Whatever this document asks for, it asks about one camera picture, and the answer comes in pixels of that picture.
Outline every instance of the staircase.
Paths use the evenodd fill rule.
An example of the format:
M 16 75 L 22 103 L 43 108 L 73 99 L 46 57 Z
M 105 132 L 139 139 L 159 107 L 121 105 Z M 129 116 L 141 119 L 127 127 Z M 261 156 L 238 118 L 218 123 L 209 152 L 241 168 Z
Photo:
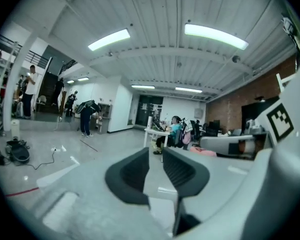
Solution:
M 57 106 L 51 106 L 52 104 L 52 95 L 55 91 L 55 85 L 58 81 L 58 76 L 47 72 L 43 78 L 39 97 L 44 95 L 46 97 L 46 104 L 40 107 L 40 112 L 43 113 L 51 113 L 51 114 L 59 114 L 59 110 Z

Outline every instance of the ceiling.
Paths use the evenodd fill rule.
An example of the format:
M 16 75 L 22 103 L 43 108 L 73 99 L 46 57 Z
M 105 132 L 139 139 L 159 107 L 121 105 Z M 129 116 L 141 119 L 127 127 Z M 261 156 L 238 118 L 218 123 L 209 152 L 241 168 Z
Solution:
M 23 0 L 10 20 L 38 31 L 40 38 L 83 65 L 81 72 L 71 74 L 92 69 L 100 77 L 122 75 L 131 84 L 156 87 L 143 91 L 147 94 L 209 101 L 295 53 L 282 28 L 284 11 L 281 0 Z M 185 35 L 188 22 L 227 32 L 249 46 L 238 50 Z M 123 29 L 129 39 L 95 51 L 88 48 Z M 235 55 L 240 57 L 237 63 L 232 61 Z

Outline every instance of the railing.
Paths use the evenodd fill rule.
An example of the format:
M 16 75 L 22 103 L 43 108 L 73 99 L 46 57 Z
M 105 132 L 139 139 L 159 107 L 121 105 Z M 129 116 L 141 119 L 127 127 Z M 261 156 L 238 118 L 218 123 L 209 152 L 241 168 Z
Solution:
M 4 45 L 8 44 L 8 46 L 13 46 L 15 44 L 15 42 L 13 42 L 12 40 L 6 38 L 1 34 L 0 34 L 0 43 L 3 43 Z M 15 49 L 15 53 L 14 53 L 15 56 L 20 52 L 21 48 L 22 46 L 18 44 L 17 48 Z M 27 53 L 24 60 L 34 65 L 37 65 L 38 67 L 43 69 L 46 68 L 49 61 L 47 58 L 42 57 L 31 50 Z
M 61 68 L 61 70 L 59 71 L 59 75 L 62 72 L 65 72 L 67 69 L 70 69 L 72 66 L 76 65 L 78 62 L 75 61 L 74 59 L 70 60 L 67 64 L 64 64 Z

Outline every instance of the white desk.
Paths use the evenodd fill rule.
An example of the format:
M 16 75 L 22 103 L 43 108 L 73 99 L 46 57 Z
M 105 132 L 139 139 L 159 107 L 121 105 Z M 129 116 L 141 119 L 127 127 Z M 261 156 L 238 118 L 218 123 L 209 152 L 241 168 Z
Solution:
M 159 135 L 159 136 L 165 136 L 164 139 L 164 147 L 167 146 L 168 143 L 168 136 L 170 135 L 170 132 L 168 131 L 159 131 L 159 130 L 152 130 L 152 129 L 144 129 L 145 134 L 144 134 L 144 142 L 143 142 L 143 147 L 145 148 L 147 146 L 147 138 L 148 134 L 153 134 L 153 135 Z

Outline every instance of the woman at desk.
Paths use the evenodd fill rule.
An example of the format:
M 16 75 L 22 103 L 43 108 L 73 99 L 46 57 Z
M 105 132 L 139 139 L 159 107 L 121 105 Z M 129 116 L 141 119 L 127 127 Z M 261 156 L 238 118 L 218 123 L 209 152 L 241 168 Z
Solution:
M 180 117 L 175 115 L 174 117 L 172 117 L 172 120 L 171 120 L 172 124 L 165 129 L 166 131 L 170 132 L 170 135 L 168 136 L 168 141 L 167 141 L 168 146 L 172 146 L 175 143 L 177 130 L 181 130 L 180 121 L 181 121 Z M 162 154 L 161 144 L 165 142 L 165 138 L 166 138 L 165 136 L 161 136 L 156 139 L 155 144 L 156 144 L 157 150 L 153 152 L 155 155 Z

